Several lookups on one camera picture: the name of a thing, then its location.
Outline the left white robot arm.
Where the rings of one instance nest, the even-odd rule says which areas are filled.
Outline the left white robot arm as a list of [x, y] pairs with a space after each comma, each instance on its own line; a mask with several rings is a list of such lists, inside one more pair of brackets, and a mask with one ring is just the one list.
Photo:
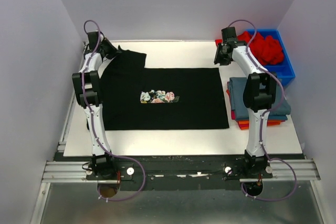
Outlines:
[[85, 171], [95, 178], [120, 178], [104, 128], [103, 95], [98, 73], [103, 61], [116, 55], [117, 48], [99, 31], [88, 32], [87, 36], [83, 66], [79, 72], [72, 74], [76, 100], [86, 115], [91, 138], [92, 157]]

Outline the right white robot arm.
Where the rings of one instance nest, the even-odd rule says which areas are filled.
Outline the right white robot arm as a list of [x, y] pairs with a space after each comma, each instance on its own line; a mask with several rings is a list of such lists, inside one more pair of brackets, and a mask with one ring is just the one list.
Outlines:
[[249, 116], [249, 135], [241, 171], [252, 178], [267, 167], [262, 139], [270, 109], [276, 100], [277, 78], [257, 61], [247, 43], [238, 39], [235, 27], [226, 27], [221, 33], [222, 42], [217, 45], [214, 64], [227, 66], [234, 61], [246, 76], [243, 103]]

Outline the black floral t shirt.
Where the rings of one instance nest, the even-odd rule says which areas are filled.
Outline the black floral t shirt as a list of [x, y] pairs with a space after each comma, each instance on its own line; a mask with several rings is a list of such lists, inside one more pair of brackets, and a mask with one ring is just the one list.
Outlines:
[[146, 54], [121, 50], [100, 77], [107, 131], [229, 128], [217, 68], [146, 68]]

